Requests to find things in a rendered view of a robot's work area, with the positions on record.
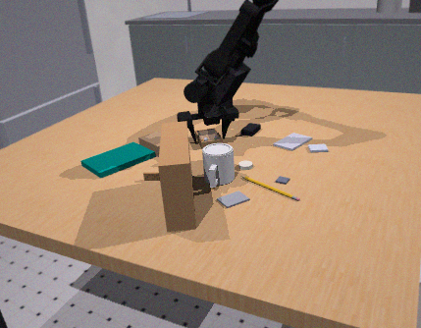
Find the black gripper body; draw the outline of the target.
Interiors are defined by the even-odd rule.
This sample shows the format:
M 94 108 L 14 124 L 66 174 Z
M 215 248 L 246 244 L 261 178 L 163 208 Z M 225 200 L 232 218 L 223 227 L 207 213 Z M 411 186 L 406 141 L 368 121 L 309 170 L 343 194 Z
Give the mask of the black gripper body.
M 197 102 L 198 104 L 198 113 L 197 114 L 190 114 L 189 111 L 185 111 L 185 112 L 179 112 L 177 115 L 178 118 L 178 122 L 187 122 L 187 125 L 192 125 L 192 120 L 199 120 L 199 119 L 203 119 L 202 117 L 199 117 L 199 107 L 200 107 L 200 103 L 202 101 L 205 101 L 205 104 L 211 104 L 212 100 L 216 100 L 216 93 L 212 94 L 212 95 L 206 95 L 204 98 L 202 98 L 199 102 Z M 215 102 L 216 102 L 215 101 Z M 230 105 L 230 106 L 225 106 L 226 107 L 226 111 L 227 111 L 227 117 L 226 119 L 237 119 L 239 118 L 238 115 L 238 110 L 236 109 L 236 107 L 234 105 Z

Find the grey mug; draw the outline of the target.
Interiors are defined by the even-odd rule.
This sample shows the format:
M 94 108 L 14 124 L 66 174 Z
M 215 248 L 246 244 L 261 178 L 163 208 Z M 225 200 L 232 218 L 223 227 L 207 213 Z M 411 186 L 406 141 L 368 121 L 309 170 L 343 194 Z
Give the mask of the grey mug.
M 204 180 L 210 188 L 231 183 L 235 178 L 234 149 L 226 143 L 213 143 L 202 149 Z M 210 180 L 209 180 L 210 169 Z M 215 179 L 216 176 L 216 179 Z

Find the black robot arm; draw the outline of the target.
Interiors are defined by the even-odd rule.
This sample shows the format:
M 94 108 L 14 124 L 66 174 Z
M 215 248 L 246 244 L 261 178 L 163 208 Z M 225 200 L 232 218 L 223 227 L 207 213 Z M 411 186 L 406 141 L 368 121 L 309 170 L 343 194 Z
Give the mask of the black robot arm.
M 215 87 L 221 85 L 230 74 L 229 67 L 238 71 L 245 57 L 253 57 L 258 44 L 256 41 L 259 38 L 257 32 L 259 25 L 265 13 L 271 11 L 278 1 L 252 0 L 252 3 L 245 0 L 242 3 L 237 18 L 219 48 L 205 57 L 195 71 L 199 76 L 184 88 L 184 97 L 187 101 L 197 103 L 206 95 L 216 93 Z M 215 77 L 219 80 L 214 79 Z M 227 117 L 226 107 L 218 107 L 215 101 L 212 100 L 211 104 L 205 104 L 205 101 L 200 103 L 199 117 L 203 118 L 206 126 L 218 125 L 220 120 Z

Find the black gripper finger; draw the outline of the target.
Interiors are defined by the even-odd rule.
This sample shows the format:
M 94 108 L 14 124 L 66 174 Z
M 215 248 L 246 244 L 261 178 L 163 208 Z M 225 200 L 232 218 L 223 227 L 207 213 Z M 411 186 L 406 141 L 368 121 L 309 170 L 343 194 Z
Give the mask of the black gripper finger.
M 225 139 L 225 136 L 226 136 L 226 133 L 227 133 L 227 130 L 228 130 L 228 127 L 229 127 L 230 123 L 234 120 L 235 119 L 226 119 L 226 118 L 222 119 L 222 137 L 223 137 L 223 139 Z
M 194 132 L 194 125 L 192 124 L 192 125 L 189 125 L 187 127 L 188 127 L 188 129 L 189 129 L 189 131 L 190 131 L 190 133 L 192 135 L 192 138 L 193 138 L 194 142 L 196 143 L 196 136 L 195 136 L 195 132 Z

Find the wooden ball maze tray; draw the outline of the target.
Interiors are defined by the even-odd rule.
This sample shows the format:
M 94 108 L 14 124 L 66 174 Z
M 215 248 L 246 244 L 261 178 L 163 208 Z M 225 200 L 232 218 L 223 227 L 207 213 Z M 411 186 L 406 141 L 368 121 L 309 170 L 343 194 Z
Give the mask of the wooden ball maze tray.
M 213 143 L 223 143 L 223 139 L 215 128 L 195 131 L 201 148 Z

